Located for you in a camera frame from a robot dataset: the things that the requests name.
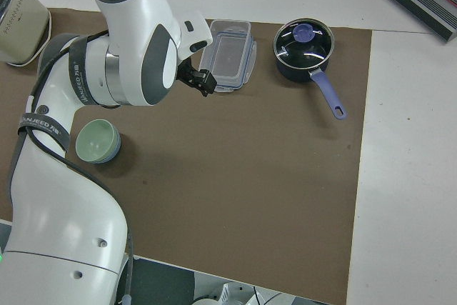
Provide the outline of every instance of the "saucepan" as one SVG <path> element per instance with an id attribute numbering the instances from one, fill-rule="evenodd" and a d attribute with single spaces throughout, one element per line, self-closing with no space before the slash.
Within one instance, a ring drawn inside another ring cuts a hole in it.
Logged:
<path id="1" fill-rule="evenodd" d="M 335 118 L 345 119 L 346 110 L 324 72 L 334 47 L 327 25 L 308 18 L 284 24 L 273 41 L 278 70 L 295 82 L 316 82 Z"/>

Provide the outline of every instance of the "white tabletop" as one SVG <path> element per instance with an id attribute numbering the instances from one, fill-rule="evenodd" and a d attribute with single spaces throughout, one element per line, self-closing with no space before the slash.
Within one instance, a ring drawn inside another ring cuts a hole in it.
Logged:
<path id="1" fill-rule="evenodd" d="M 40 1 L 98 11 L 94 0 Z M 445 44 L 392 0 L 169 3 L 206 18 L 374 30 L 347 303 L 454 305 L 457 39 Z"/>

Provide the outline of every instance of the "pot handle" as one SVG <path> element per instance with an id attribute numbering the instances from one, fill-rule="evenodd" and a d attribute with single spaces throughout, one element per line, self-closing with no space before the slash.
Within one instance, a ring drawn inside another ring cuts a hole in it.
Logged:
<path id="1" fill-rule="evenodd" d="M 330 84 L 327 75 L 320 68 L 317 68 L 316 70 L 310 72 L 310 77 L 311 80 L 316 82 L 321 89 L 322 94 L 327 100 L 327 104 L 330 106 L 330 110 L 333 112 L 335 118 L 345 119 L 347 116 L 346 109 Z"/>

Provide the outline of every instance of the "white robotic arm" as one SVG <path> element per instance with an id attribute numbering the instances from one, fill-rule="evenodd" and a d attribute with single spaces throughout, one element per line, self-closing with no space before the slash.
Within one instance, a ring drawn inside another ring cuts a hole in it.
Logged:
<path id="1" fill-rule="evenodd" d="M 89 104 L 157 104 L 176 73 L 203 95 L 216 85 L 188 60 L 212 42 L 201 15 L 178 20 L 166 0 L 96 2 L 109 36 L 59 35 L 40 59 L 11 164 L 13 226 L 0 263 L 0 304 L 114 301 L 126 219 L 100 183 L 68 168 L 75 112 Z"/>

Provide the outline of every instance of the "brown mat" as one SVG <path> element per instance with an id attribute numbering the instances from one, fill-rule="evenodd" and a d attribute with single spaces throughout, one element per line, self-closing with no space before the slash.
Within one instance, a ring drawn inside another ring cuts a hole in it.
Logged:
<path id="1" fill-rule="evenodd" d="M 53 33 L 95 33 L 100 14 L 53 10 Z M 77 161 L 111 187 L 133 229 L 135 253 L 332 304 L 346 302 L 371 31 L 333 30 L 327 72 L 348 111 L 334 119 L 317 85 L 277 72 L 278 24 L 252 25 L 258 54 L 251 80 L 204 98 L 176 82 L 154 107 L 76 115 L 74 139 L 95 118 L 115 124 L 119 155 L 102 166 Z M 200 55 L 194 57 L 198 66 Z M 2 64 L 0 182 L 36 64 Z M 11 220 L 6 192 L 0 218 Z"/>

